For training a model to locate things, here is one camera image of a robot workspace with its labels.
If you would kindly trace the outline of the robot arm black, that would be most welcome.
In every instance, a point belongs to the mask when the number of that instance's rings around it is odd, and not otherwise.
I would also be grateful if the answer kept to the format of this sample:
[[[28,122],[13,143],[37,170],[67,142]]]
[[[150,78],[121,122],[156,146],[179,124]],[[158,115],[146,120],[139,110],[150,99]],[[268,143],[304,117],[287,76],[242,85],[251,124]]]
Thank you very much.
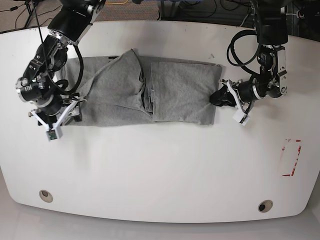
[[[80,97],[76,90],[82,81],[84,61],[78,44],[95,22],[105,1],[63,0],[61,4],[61,10],[47,27],[49,35],[40,39],[34,58],[15,84],[20,99],[37,107],[31,115],[49,133],[55,133],[65,117],[79,105]],[[67,62],[69,45],[74,47],[80,64],[78,78],[72,88],[68,88],[66,79],[53,80],[55,73]]]
[[[252,0],[254,29],[242,30],[231,39],[226,57],[228,62],[250,74],[247,81],[221,80],[222,87],[209,98],[217,107],[237,109],[234,118],[241,124],[249,119],[254,102],[266,96],[279,98],[286,94],[286,50],[288,42],[288,0]],[[256,36],[257,49],[251,59],[242,62],[235,44],[240,38]]]

